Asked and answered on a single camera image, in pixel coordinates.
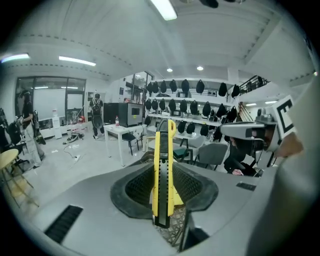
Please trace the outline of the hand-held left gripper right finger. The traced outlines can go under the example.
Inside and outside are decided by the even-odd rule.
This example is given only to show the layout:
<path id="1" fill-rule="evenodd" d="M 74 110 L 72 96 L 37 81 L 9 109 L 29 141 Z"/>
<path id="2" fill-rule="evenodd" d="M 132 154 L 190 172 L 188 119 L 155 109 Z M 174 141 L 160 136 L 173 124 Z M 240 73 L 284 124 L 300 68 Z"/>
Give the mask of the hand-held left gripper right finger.
<path id="1" fill-rule="evenodd" d="M 173 181 L 186 206 L 179 252 L 245 252 L 258 213 L 249 203 L 260 178 L 174 163 Z"/>

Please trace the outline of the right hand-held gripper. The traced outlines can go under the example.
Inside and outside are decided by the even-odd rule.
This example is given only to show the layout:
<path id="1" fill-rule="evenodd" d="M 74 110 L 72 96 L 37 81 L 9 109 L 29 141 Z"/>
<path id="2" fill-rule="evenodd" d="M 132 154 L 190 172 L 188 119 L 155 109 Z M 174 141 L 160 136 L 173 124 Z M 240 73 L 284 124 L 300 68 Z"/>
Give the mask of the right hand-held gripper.
<path id="1" fill-rule="evenodd" d="M 291 95 L 258 110 L 255 122 L 235 122 L 221 124 L 220 132 L 236 140 L 239 149 L 276 152 L 286 136 L 295 132 L 289 117 L 293 107 Z"/>

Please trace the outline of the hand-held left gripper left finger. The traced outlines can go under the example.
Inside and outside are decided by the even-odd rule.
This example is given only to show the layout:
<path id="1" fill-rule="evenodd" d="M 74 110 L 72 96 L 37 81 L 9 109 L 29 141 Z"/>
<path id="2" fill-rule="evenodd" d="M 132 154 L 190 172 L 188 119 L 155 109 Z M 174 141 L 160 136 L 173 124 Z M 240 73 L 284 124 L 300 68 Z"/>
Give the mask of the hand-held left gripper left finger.
<path id="1" fill-rule="evenodd" d="M 92 176 L 73 185 L 41 206 L 33 224 L 42 232 L 68 206 L 82 209 L 61 246 L 75 253 L 176 253 L 155 229 L 151 219 L 130 218 L 112 203 L 111 187 L 143 163 Z"/>

